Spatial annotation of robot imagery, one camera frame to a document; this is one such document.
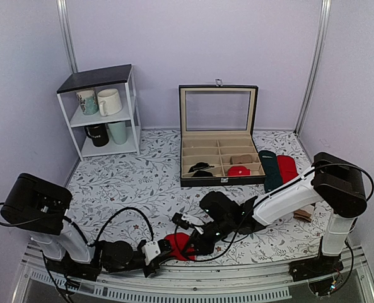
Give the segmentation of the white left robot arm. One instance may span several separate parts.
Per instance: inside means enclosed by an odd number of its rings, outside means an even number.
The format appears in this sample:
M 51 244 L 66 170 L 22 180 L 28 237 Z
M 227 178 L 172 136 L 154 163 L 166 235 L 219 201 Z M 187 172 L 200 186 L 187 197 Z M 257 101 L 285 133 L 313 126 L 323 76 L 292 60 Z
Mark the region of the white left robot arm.
M 141 270 L 150 276 L 171 258 L 166 239 L 142 240 L 137 248 L 125 241 L 89 240 L 70 217 L 72 194 L 62 186 L 21 173 L 1 204 L 2 226 L 29 232 L 45 256 L 48 271 L 96 281 L 101 272 Z

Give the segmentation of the black compartment storage box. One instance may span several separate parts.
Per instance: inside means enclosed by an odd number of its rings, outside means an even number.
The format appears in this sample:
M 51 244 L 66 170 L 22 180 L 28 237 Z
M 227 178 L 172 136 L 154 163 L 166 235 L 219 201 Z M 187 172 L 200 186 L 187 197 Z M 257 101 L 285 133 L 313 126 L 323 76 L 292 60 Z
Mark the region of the black compartment storage box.
M 180 185 L 182 187 L 262 184 L 266 175 L 254 143 L 254 122 L 259 88 L 256 85 L 179 85 Z M 256 154 L 258 162 L 237 164 L 251 176 L 228 177 L 233 155 Z M 212 177 L 193 177 L 198 162 L 213 165 Z

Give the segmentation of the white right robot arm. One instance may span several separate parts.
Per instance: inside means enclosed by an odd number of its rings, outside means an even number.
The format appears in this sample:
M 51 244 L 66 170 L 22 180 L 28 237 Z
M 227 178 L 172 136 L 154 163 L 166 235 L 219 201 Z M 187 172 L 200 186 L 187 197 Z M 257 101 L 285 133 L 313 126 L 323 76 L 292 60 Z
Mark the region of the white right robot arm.
M 182 257 L 192 261 L 194 256 L 213 253 L 215 244 L 230 234 L 254 234 L 300 208 L 326 202 L 332 214 L 317 256 L 291 262 L 289 273 L 296 282 L 336 273 L 343 269 L 341 252 L 353 222 L 366 211 L 371 198 L 365 193 L 363 182 L 369 176 L 357 165 L 320 152 L 302 174 L 240 205 L 221 192 L 209 192 L 199 206 L 211 222 L 195 223 L 193 217 L 174 214 L 172 221 L 177 228 L 194 231 L 185 244 L 179 244 L 174 237 L 171 245 Z

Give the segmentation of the red and beige sock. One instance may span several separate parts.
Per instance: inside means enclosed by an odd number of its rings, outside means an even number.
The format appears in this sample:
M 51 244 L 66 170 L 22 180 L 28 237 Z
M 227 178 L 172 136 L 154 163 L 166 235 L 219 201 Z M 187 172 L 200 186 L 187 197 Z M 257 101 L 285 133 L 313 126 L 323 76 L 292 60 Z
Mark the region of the red and beige sock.
M 181 250 L 187 245 L 190 236 L 183 233 L 177 232 L 176 234 L 168 234 L 165 236 L 165 240 L 170 242 L 172 247 L 172 253 L 170 254 L 171 257 L 174 257 L 178 261 L 188 261 L 188 260 L 195 260 L 195 256 L 190 255 L 189 258 L 185 258 L 181 254 Z

